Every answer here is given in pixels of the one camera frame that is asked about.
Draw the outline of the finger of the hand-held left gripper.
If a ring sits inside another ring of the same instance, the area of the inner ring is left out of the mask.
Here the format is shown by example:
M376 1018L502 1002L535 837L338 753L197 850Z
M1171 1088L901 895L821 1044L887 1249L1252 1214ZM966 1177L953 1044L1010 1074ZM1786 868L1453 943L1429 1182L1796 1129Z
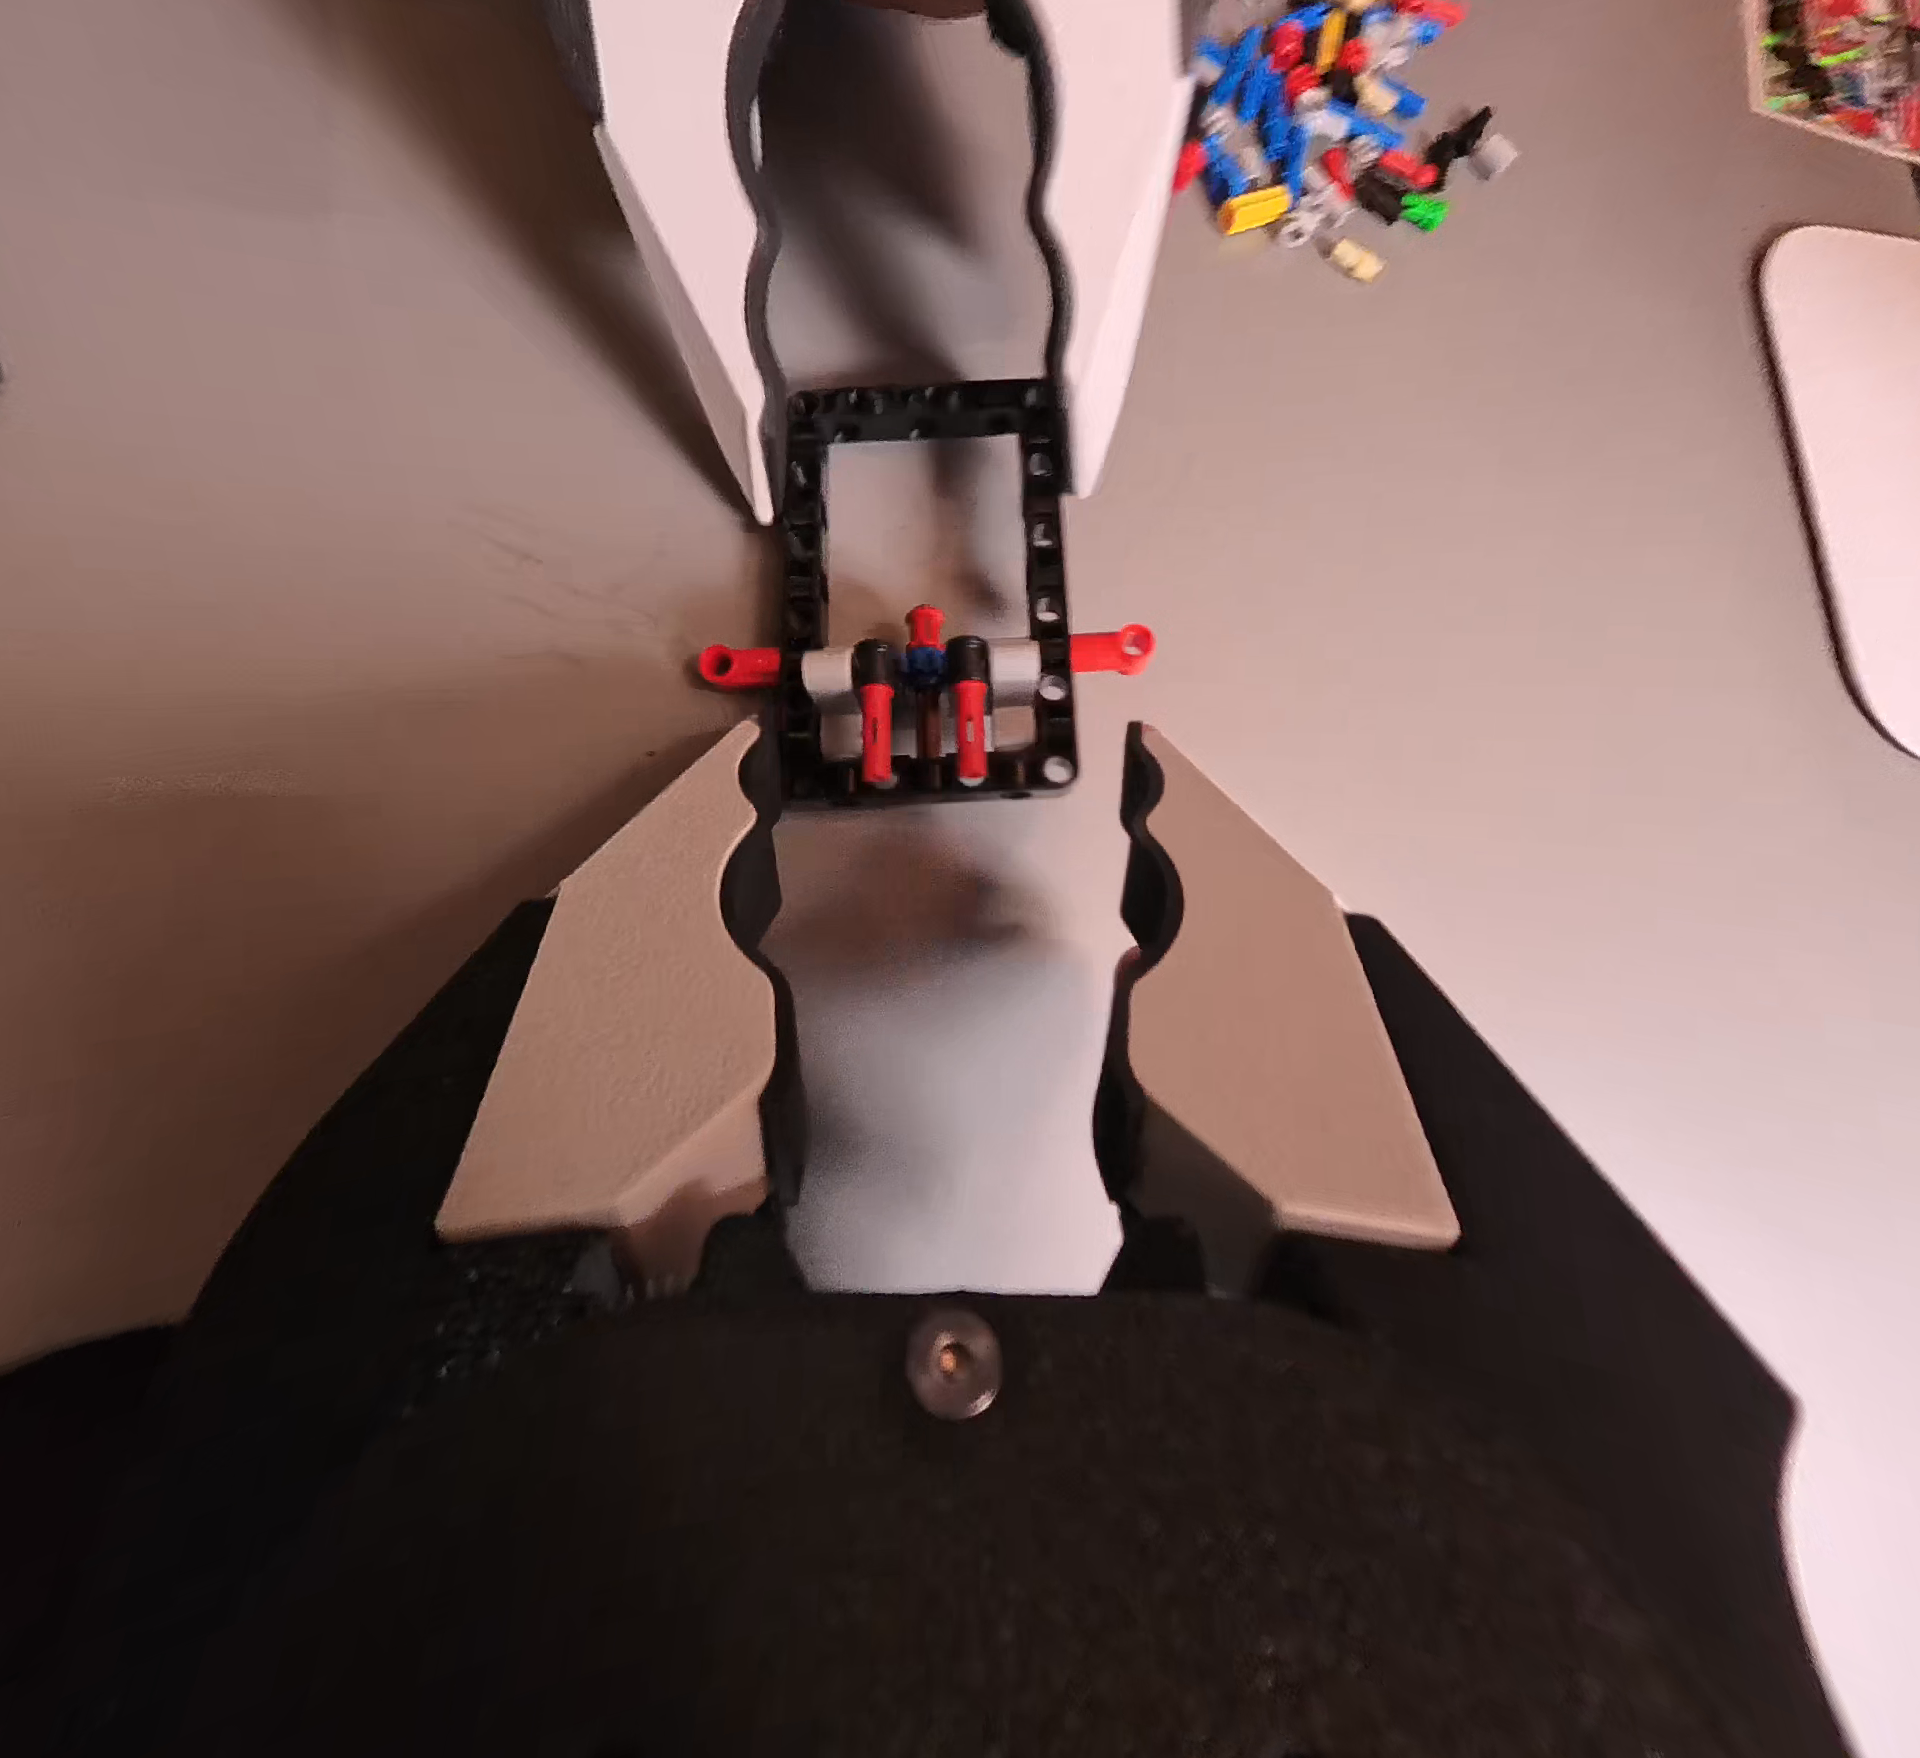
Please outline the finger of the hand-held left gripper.
M598 148L736 487L777 519L756 85L779 0L589 0Z
M1045 377L1068 423L1068 487L1093 496L1114 446L1188 123L1182 0L988 0L1024 64L1024 221L1045 259Z

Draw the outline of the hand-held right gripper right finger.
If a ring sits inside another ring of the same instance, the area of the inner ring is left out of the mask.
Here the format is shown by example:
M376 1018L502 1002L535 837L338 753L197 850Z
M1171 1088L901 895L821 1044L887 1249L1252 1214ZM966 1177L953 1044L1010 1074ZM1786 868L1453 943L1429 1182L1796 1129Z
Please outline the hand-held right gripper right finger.
M1111 1288L1262 1288L1285 1245L1415 1256L1459 1214L1334 887L1157 724L1125 736L1100 1075Z

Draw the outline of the black lego frame assembly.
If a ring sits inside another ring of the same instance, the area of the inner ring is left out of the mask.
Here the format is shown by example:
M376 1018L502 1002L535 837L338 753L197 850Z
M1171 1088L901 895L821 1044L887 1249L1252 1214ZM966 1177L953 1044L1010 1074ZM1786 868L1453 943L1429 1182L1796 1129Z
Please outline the black lego frame assembly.
M831 646L829 463L861 446L1007 443L1020 455L1024 636L947 626L947 788L920 788L916 694L899 641ZM789 399L779 641L707 646L707 687L766 694L789 811L897 811L1063 794L1080 780L1081 677L1138 677L1150 626L1070 630L1068 423L1050 379L807 389Z

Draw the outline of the pile of small lego pieces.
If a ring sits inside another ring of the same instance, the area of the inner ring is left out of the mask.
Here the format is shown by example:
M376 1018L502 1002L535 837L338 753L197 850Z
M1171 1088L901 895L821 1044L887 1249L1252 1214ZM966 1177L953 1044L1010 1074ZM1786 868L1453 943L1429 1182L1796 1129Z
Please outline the pile of small lego pieces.
M1172 193L1199 193L1225 239L1262 238L1379 283L1376 235L1436 235L1453 183L1496 183L1518 161L1496 109L1441 116L1411 82L1468 14L1459 0L1214 0Z

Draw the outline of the white book stand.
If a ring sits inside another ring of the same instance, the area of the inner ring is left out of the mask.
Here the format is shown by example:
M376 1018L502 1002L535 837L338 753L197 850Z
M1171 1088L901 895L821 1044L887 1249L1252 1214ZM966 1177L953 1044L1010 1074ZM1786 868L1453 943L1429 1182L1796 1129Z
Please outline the white book stand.
M1800 225L1762 316L1841 673L1917 757L1917 239Z

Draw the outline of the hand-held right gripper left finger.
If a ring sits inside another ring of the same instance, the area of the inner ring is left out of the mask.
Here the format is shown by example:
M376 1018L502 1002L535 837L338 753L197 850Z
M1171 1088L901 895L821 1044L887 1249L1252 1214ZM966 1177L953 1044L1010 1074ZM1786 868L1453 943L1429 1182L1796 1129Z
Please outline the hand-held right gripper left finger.
M645 1288L689 1288L717 1224L797 1198L794 998L762 951L777 818L746 719L558 887L443 1241L599 1234Z

